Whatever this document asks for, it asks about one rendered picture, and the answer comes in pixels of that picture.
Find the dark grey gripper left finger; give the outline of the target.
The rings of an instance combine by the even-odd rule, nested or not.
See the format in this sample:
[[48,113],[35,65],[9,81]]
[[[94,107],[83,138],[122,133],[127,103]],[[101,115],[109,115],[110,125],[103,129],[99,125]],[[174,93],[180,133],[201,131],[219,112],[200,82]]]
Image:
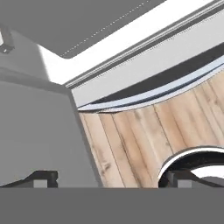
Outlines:
[[28,177],[11,182],[6,185],[0,185],[0,188],[20,187],[20,188],[57,188],[57,171],[34,171]]

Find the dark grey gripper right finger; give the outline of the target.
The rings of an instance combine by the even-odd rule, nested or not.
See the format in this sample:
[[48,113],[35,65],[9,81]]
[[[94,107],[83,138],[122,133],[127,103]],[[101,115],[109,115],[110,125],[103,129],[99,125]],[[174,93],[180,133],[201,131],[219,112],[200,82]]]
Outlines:
[[224,188],[224,178],[204,177],[199,178],[190,171],[169,171],[166,174],[170,186],[176,188]]

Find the grey fridge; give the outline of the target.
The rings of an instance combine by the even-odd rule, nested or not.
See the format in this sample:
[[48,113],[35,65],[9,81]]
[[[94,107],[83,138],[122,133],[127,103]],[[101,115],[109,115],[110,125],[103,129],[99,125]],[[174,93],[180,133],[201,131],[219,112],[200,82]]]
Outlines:
[[50,81],[37,44],[0,24],[0,186],[37,172],[102,186],[71,91]]

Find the white-rimmed black round thing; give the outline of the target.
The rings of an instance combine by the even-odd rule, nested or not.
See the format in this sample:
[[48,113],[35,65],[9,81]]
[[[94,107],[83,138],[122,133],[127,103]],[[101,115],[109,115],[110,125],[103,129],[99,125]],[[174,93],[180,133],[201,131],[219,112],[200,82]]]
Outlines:
[[199,178],[218,177],[224,179],[224,147],[204,145],[191,147],[168,157],[158,175],[158,188],[170,186],[166,174],[172,171],[189,171]]

